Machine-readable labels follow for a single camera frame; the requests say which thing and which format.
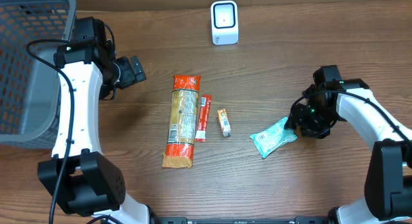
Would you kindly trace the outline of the teal wet wipes pack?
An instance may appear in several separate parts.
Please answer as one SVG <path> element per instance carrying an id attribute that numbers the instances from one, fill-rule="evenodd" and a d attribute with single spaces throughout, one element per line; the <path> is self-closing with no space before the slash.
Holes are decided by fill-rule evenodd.
<path id="1" fill-rule="evenodd" d="M 285 129 L 287 117 L 282 118 L 264 131 L 250 135 L 262 158 L 266 158 L 285 144 L 297 140 L 293 129 Z"/>

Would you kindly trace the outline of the long orange pasta packet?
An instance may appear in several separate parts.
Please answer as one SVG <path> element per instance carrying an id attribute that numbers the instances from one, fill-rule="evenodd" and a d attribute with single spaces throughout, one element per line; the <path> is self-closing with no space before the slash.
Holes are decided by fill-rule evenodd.
<path id="1" fill-rule="evenodd" d="M 175 75 L 163 168 L 191 168 L 200 90 L 199 75 Z"/>

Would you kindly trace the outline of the red snack stick packet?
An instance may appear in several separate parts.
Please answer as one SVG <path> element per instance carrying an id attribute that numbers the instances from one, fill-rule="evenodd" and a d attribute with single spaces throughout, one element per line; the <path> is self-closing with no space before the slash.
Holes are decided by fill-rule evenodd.
<path id="1" fill-rule="evenodd" d="M 206 142 L 205 134 L 206 134 L 207 124 L 209 120 L 211 102 L 212 102 L 211 95 L 203 95 L 201 97 L 200 114 L 199 114 L 199 119 L 198 119 L 196 135 L 195 135 L 196 142 Z"/>

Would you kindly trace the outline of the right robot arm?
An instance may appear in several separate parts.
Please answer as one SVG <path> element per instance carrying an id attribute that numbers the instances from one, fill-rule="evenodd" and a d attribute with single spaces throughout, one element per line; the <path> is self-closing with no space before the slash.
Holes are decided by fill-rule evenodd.
<path id="1" fill-rule="evenodd" d="M 290 108 L 285 129 L 324 138 L 348 122 L 371 149 L 363 198 L 329 213 L 330 223 L 397 223 L 411 217 L 411 130 L 391 116 L 361 79 L 317 81 Z"/>

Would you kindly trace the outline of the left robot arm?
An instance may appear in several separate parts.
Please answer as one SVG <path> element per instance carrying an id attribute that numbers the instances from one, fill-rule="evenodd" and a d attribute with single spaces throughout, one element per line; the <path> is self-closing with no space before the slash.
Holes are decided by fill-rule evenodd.
<path id="1" fill-rule="evenodd" d="M 38 164 L 37 175 L 66 214 L 90 216 L 91 222 L 159 223 L 151 208 L 128 195 L 121 170 L 103 154 L 98 136 L 98 102 L 115 97 L 145 79 L 127 58 L 117 58 L 115 42 L 83 34 L 59 41 L 53 62 L 33 57 L 59 74 L 59 128 L 51 160 Z"/>

